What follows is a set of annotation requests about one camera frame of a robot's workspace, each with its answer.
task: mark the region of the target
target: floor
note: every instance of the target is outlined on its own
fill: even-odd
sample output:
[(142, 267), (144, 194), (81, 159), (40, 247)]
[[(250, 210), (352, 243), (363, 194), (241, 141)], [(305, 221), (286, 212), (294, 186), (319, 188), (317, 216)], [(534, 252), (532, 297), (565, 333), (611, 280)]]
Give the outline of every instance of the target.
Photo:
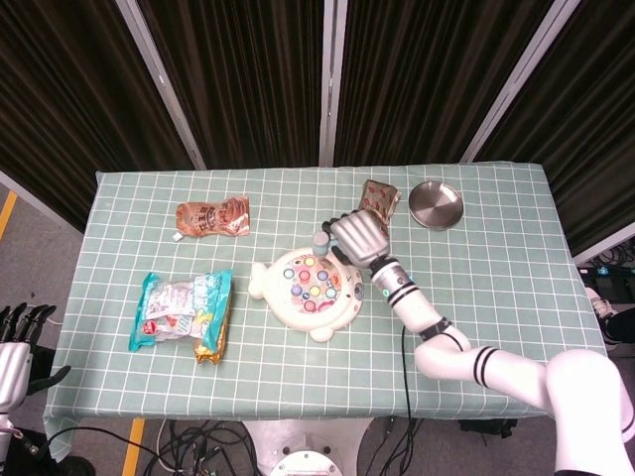
[[(0, 206), (8, 190), (0, 186)], [(64, 318), (66, 297), (72, 281), (74, 265), (81, 246), (80, 237), (55, 225), (28, 203), (18, 199), (10, 221), (0, 240), (0, 304), (15, 305), (26, 301), (32, 304), (48, 303), (58, 307), (53, 319)], [(48, 324), (41, 344), (55, 347), (60, 328)], [(633, 360), (620, 355), (632, 355), (633, 349), (619, 349), (613, 361), (632, 396), (635, 396), (635, 366)], [(42, 412), (46, 393), (28, 398), (12, 413), (15, 425), (43, 430)], [(95, 425), (128, 437), (131, 420), (122, 418), (87, 418), (86, 425)], [(142, 443), (154, 446), (161, 422), (146, 421)], [(403, 433), (405, 421), (398, 419), (381, 450), (385, 419), (375, 419), (362, 440), (358, 456), (359, 474), (379, 474), (383, 462)], [(627, 444), (631, 461), (635, 464), (635, 439)], [(229, 457), (236, 461), (238, 474), (246, 474), (244, 452), (232, 447)], [(366, 473), (368, 463), (377, 452), (372, 469)], [(98, 475), (118, 475), (122, 472), (126, 445), (101, 433), (85, 433), (75, 439), (73, 454), (86, 457), (95, 466)], [(481, 437), (474, 432), (463, 432), (456, 421), (425, 420), (415, 438), (415, 453), (408, 475), (547, 475), (553, 473), (556, 454), (555, 425), (550, 418), (534, 417), (519, 421), (514, 435), (501, 439)], [(150, 458), (139, 455), (136, 474), (143, 474)], [(226, 474), (219, 465), (218, 474)], [(162, 474), (157, 469), (153, 474)]]

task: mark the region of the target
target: toy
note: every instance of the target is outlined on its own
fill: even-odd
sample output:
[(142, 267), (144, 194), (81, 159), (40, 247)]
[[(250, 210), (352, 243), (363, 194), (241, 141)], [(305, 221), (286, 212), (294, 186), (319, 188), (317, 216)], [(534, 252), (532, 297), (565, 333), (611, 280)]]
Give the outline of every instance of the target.
[(361, 309), (363, 285), (356, 268), (330, 251), (321, 256), (307, 247), (287, 253), (270, 268), (254, 263), (249, 295), (264, 298), (283, 323), (326, 342)]

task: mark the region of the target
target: curtain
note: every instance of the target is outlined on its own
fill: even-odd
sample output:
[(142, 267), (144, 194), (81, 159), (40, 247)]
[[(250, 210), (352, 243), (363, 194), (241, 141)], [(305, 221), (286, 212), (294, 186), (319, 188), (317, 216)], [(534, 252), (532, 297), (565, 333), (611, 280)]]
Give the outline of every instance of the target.
[(480, 150), (542, 164), (571, 252), (635, 221), (635, 3), (583, 1)]
[(350, 0), (335, 164), (458, 162), (550, 6)]
[(95, 172), (192, 169), (114, 3), (0, 3), (0, 167), (83, 230)]
[(141, 0), (206, 165), (318, 164), (322, 0)]

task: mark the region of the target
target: robotic arm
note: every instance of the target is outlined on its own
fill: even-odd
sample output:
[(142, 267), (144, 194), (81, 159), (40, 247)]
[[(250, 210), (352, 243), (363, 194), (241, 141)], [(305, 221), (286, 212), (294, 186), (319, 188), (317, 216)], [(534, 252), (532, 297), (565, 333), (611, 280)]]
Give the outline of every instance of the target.
[(635, 475), (623, 444), (635, 434), (633, 405), (609, 359), (570, 350), (543, 365), (494, 347), (473, 349), (390, 256), (388, 238), (368, 211), (332, 219), (322, 230), (335, 239), (338, 258), (370, 270), (395, 314), (421, 336), (415, 363), (426, 377), (473, 381), (549, 413), (557, 427), (556, 474)]
[(55, 385), (70, 370), (69, 366), (64, 366), (49, 378), (30, 381), (33, 349), (47, 317), (56, 307), (39, 305), (21, 317), (26, 308), (27, 305), (22, 303), (13, 311), (5, 307), (0, 312), (0, 476), (12, 437), (21, 439), (31, 454), (38, 452), (38, 448), (9, 421), (9, 413), (19, 407), (26, 396)]

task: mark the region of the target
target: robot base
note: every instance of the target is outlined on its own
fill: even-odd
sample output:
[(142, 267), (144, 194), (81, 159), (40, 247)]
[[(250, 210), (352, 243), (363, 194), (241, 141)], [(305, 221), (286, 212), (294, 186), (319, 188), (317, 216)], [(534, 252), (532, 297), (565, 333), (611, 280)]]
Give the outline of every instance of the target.
[(245, 421), (267, 476), (355, 476), (357, 452), (372, 418)]

